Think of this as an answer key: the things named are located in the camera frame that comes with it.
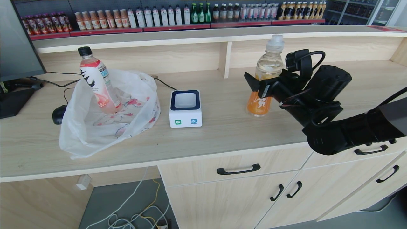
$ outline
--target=black mouse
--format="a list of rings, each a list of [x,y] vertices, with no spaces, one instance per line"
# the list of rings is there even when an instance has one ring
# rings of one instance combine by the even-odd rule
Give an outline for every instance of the black mouse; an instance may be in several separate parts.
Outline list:
[[[62,123],[63,114],[65,113],[66,105],[57,107],[54,112],[52,112],[52,121],[54,124],[60,125]]]

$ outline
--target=drawer handle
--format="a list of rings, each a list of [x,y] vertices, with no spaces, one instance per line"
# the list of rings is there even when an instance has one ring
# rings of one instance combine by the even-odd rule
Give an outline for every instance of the drawer handle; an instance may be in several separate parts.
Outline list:
[[[395,173],[397,173],[397,171],[398,171],[399,168],[400,168],[400,166],[395,165],[395,166],[393,167],[394,172],[393,172],[392,174],[390,174],[390,176],[388,176],[388,177],[387,177],[386,179],[384,179],[384,180],[377,179],[376,182],[377,182],[377,183],[385,182],[387,179],[389,179],[391,176],[393,176]]]
[[[355,153],[357,155],[367,155],[367,154],[374,154],[374,153],[379,153],[379,152],[383,152],[386,151],[389,147],[387,145],[381,145],[380,148],[382,148],[381,150],[377,150],[377,151],[372,151],[372,152],[363,152],[362,150],[355,150]]]
[[[280,191],[278,192],[278,194],[277,194],[277,196],[276,196],[275,198],[274,198],[274,197],[270,197],[270,201],[271,201],[271,202],[277,200],[277,198],[280,196],[280,194],[281,194],[281,193],[283,192],[283,190],[284,190],[284,186],[283,186],[282,184],[280,184],[278,187],[280,188]]]
[[[259,164],[252,165],[253,168],[251,170],[239,171],[239,172],[226,172],[224,168],[217,169],[219,175],[232,175],[232,174],[240,174],[245,172],[254,172],[260,169]]]
[[[293,197],[297,194],[297,192],[302,188],[302,182],[301,182],[301,181],[298,181],[298,182],[297,182],[297,185],[298,185],[298,188],[297,188],[297,190],[294,192],[293,195],[290,195],[290,193],[287,194],[287,198],[288,198],[288,199],[293,198]]]

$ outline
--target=gray floor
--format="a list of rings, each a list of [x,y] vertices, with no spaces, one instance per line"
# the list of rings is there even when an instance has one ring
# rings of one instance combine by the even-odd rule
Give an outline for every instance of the gray floor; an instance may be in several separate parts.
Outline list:
[[[161,183],[161,187],[155,205],[164,212],[168,205],[168,198],[161,179],[157,179],[157,181]],[[90,224],[111,214],[133,193],[137,184],[138,182],[133,182],[94,188],[79,229],[85,229]],[[136,194],[117,212],[118,216],[130,219],[133,214],[141,212],[154,200],[157,186],[152,180],[143,181]],[[407,209],[405,205],[403,207],[401,198],[402,195],[399,194],[386,209],[379,213],[354,212],[321,222],[309,221],[278,227],[278,229],[407,229]],[[380,209],[388,200],[385,198],[368,210]],[[143,216],[158,219],[161,215],[155,209],[151,209]],[[172,229],[178,229],[171,207],[167,211],[166,217],[171,219]],[[151,228],[148,222],[140,218],[134,225],[137,229]],[[105,228],[108,228],[107,220],[89,229]]]

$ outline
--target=white plastic bag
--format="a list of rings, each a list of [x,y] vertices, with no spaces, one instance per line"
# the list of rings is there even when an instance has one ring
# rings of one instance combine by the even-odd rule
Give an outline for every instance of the white plastic bag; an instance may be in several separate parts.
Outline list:
[[[89,157],[127,138],[150,129],[160,115],[157,85],[139,71],[109,69],[112,86],[122,99],[123,109],[116,114],[101,112],[96,98],[81,79],[62,119],[59,146],[72,159]]]

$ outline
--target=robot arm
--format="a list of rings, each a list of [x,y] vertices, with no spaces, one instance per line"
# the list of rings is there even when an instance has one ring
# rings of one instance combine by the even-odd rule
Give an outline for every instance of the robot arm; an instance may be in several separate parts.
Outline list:
[[[312,67],[311,55],[321,54],[321,60]],[[259,81],[248,73],[245,79],[260,98],[272,96],[280,107],[287,110],[303,127],[311,148],[324,155],[333,155],[362,144],[389,141],[407,135],[407,98],[391,102],[407,91],[407,87],[388,98],[376,108],[347,119],[332,121],[342,110],[335,97],[352,80],[348,72],[331,65],[322,65],[315,75],[312,71],[323,61],[322,51],[310,53],[308,49],[287,55],[286,66],[276,78]],[[385,151],[363,152],[371,154]]]

